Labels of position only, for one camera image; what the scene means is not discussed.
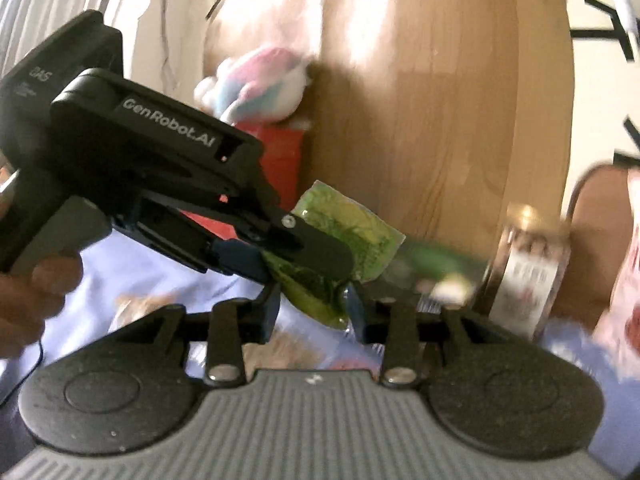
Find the left hand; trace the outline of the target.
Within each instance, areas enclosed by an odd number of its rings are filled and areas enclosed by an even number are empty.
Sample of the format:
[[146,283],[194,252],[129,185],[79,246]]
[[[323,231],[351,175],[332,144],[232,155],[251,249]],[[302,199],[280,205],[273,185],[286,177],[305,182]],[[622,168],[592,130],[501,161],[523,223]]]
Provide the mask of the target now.
[[48,257],[31,274],[1,274],[1,359],[18,358],[43,335],[65,298],[80,284],[84,266],[77,252]]

